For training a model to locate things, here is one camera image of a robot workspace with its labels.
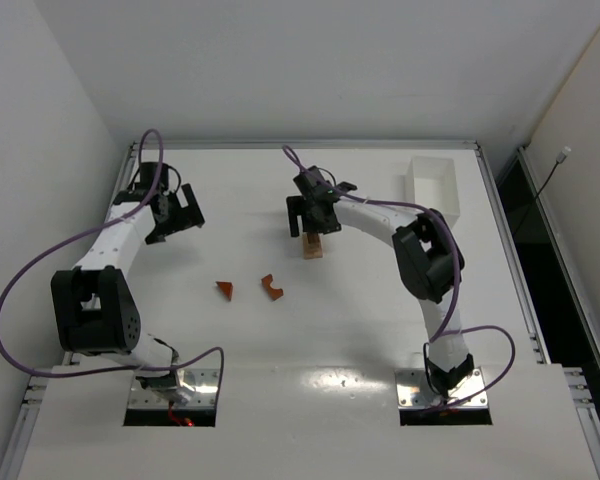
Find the red-brown triangle block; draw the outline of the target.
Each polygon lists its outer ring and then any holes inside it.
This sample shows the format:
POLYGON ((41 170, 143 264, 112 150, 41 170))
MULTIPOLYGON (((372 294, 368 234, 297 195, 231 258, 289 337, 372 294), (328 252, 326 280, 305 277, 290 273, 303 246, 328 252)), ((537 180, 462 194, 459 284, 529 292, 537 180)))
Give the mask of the red-brown triangle block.
POLYGON ((219 291, 223 294, 225 299, 230 302, 233 297, 234 286, 232 282, 228 281, 217 281, 216 286, 219 291))

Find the white plastic box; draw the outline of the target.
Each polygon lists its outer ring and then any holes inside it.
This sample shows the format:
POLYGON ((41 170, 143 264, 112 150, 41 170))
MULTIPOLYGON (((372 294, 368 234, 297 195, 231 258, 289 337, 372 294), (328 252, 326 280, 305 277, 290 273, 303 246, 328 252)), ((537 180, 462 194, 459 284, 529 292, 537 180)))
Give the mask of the white plastic box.
POLYGON ((454 161, 414 156, 404 177, 405 200, 440 212, 450 229, 461 215, 454 161))

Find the red-brown arch block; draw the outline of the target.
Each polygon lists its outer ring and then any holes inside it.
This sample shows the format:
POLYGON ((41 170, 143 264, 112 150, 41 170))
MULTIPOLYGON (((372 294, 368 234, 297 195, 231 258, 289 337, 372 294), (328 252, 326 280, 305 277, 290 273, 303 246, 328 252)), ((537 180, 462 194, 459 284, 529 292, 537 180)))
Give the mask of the red-brown arch block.
POLYGON ((261 285, 271 301, 276 301, 284 296, 284 290, 278 288, 274 283, 272 274, 267 274, 261 278, 261 285))

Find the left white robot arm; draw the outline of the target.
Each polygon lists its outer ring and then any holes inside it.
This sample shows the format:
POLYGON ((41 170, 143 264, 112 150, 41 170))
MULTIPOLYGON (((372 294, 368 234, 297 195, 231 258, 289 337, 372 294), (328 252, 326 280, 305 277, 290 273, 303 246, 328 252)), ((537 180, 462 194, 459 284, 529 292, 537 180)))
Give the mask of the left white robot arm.
POLYGON ((174 171, 156 162, 140 165, 114 198, 110 216, 116 225, 101 231, 72 269, 53 275, 51 293, 65 351, 131 366, 143 389, 183 403, 195 388, 186 383, 184 370, 174 367, 178 352, 143 330, 126 279, 143 246, 205 223, 191 186, 170 185, 174 171))

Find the light wood numbered plank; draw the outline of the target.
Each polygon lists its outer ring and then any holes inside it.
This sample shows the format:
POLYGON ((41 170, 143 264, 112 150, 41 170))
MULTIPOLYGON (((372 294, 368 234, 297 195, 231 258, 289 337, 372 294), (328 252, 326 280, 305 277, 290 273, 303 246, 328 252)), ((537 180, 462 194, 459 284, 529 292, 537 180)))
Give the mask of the light wood numbered plank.
POLYGON ((318 245, 304 245, 303 258, 305 260, 319 259, 323 257, 323 249, 318 245))

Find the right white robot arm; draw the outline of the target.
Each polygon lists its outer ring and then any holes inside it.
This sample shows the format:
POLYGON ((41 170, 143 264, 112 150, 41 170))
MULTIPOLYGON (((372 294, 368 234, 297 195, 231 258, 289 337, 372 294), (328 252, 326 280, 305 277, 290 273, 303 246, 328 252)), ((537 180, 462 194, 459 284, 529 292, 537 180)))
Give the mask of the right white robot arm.
POLYGON ((296 196, 286 199, 290 234, 331 234, 344 226, 358 229, 391 247, 406 290, 418 301, 429 337, 426 371, 432 390, 442 397, 474 368, 464 340, 456 285, 464 258, 450 237, 446 221, 433 211, 415 214, 406 209, 359 202, 345 196, 356 186, 333 187, 316 166, 298 174, 296 196))

